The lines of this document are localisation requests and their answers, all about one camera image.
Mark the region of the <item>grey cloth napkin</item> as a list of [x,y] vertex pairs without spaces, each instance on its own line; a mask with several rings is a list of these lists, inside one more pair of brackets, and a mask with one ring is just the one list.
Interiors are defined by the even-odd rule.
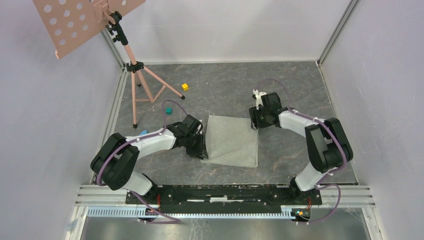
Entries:
[[243,168],[259,165],[259,132],[251,128],[249,118],[209,115],[205,143],[208,158],[201,163]]

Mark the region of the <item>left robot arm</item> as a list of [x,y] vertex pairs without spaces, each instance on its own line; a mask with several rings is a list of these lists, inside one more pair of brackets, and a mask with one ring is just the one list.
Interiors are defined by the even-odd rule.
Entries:
[[138,160],[161,151],[185,148],[191,158],[208,159],[203,123],[188,114],[183,121],[165,125],[157,131],[123,136],[116,132],[109,136],[93,158],[90,168],[98,186],[112,191],[125,189],[137,193],[145,204],[157,198],[155,183],[144,173],[135,172]]

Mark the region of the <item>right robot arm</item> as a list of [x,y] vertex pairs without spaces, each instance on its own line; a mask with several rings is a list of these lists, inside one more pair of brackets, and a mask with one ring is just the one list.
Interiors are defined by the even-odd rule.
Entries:
[[321,119],[284,107],[279,95],[253,90],[255,106],[249,108],[251,128],[277,127],[290,130],[306,140],[309,164],[289,184],[289,199],[302,204],[309,191],[334,171],[344,168],[354,153],[344,128],[337,118]]

